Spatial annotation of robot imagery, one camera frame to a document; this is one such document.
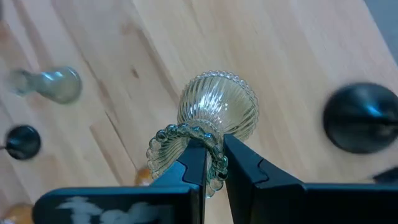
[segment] wood grain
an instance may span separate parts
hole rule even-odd
[[[176,122],[180,92],[207,70],[248,81],[260,120],[247,144],[299,179],[356,182],[398,164],[398,143],[348,154],[321,126],[342,85],[398,93],[397,66],[362,0],[4,0],[3,8],[0,78],[68,65],[84,87],[65,106],[0,85],[0,134],[26,123],[43,139],[31,161],[1,153],[0,212],[59,187],[134,184],[149,139]],[[207,201],[206,222],[232,222],[225,189]]]

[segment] wooden table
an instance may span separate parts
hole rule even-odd
[[[41,153],[0,155],[0,212],[59,187],[133,185],[148,141],[176,123],[185,84],[228,70],[259,98],[247,144],[311,182],[355,182],[398,164],[397,144],[358,156],[334,147],[322,108],[338,87],[380,83],[398,93],[398,69],[362,0],[4,0],[0,69],[69,65],[83,94],[72,105],[21,98],[0,86],[0,136],[31,124]],[[232,223],[225,189],[207,223]]]

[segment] light wooden surface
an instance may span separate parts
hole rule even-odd
[[[398,70],[362,0],[4,0],[0,75],[69,65],[83,94],[72,105],[20,98],[0,85],[0,136],[31,124],[42,152],[0,152],[0,212],[59,187],[133,185],[148,140],[176,122],[194,76],[228,70],[248,81],[260,119],[247,144],[304,181],[355,182],[398,164],[397,144],[370,156],[335,148],[322,108],[339,86],[381,83]],[[231,223],[225,189],[207,223]]]

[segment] black bead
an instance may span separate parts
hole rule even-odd
[[[328,100],[323,127],[343,150],[361,154],[380,151],[398,135],[398,97],[373,83],[345,86]]]
[[[6,136],[6,150],[18,160],[34,157],[41,147],[39,133],[31,126],[22,125],[12,128]]]

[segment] orange bead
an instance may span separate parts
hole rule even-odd
[[[11,207],[3,218],[4,223],[33,224],[33,205],[18,204]]]
[[[139,169],[136,176],[136,185],[138,186],[150,185],[154,181],[151,173],[152,172],[147,167]]]

